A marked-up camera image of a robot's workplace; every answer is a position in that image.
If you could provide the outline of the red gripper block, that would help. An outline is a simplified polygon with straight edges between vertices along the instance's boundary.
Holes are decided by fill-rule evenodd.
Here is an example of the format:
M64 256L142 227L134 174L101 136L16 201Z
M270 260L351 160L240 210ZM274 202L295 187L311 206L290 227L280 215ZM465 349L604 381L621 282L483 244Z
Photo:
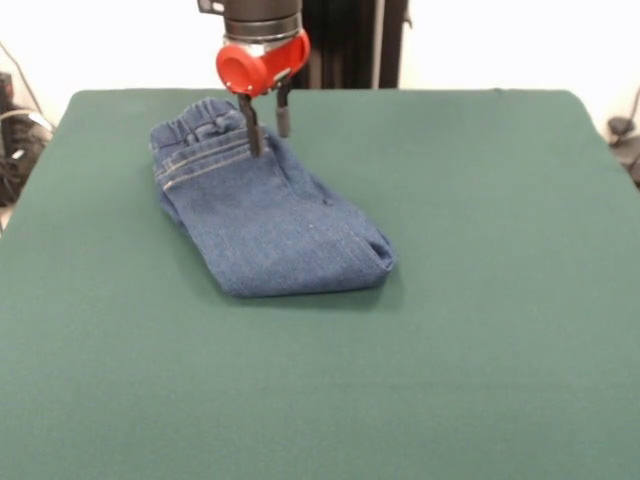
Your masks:
M268 43L225 40L216 56L216 70L222 84L237 94L239 110L245 118L251 154L263 151L262 133L251 96L277 90L276 120L279 136L291 132L289 83L282 83L300 71L310 56L310 40L305 30L293 37Z

